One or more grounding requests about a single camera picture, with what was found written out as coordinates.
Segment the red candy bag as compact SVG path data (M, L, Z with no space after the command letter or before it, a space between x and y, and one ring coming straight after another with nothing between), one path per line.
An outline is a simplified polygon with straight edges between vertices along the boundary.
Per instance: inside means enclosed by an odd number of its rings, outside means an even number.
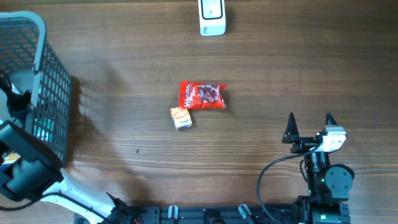
M181 81L178 105L191 110L226 108L220 93L226 87L222 83Z

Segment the small orange box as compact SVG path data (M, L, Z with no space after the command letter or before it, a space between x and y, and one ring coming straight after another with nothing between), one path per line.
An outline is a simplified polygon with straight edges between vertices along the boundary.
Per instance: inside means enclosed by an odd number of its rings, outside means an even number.
M192 125L190 113L186 108L182 108L179 106L171 108L170 114L176 129L188 128Z

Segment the cream wet wipes pack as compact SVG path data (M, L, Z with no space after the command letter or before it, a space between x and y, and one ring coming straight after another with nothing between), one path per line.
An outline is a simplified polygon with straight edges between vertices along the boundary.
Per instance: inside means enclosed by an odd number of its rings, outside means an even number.
M3 154L2 158L4 160L2 165L4 166L4 165L10 165L15 161L17 161L20 158L20 155L18 153Z

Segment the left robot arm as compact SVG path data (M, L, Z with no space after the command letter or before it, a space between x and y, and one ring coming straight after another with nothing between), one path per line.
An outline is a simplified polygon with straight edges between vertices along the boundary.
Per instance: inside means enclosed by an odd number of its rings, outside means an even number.
M74 179L45 142L11 121L7 104L12 96L14 92L1 91L1 153L12 151L20 157L1 171L1 193L16 202L56 203L90 223L129 223L132 215L128 205Z

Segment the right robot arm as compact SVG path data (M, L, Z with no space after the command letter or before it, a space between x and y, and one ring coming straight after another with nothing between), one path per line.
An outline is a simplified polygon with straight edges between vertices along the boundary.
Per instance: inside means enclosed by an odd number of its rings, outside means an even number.
M330 113L326 125L314 137L299 135L294 114L289 114L282 142L291 144L291 153L303 157L308 195L297 197L292 207L292 223L350 224L349 192L354 171L346 165L330 163L329 155L342 148L347 137L344 127Z

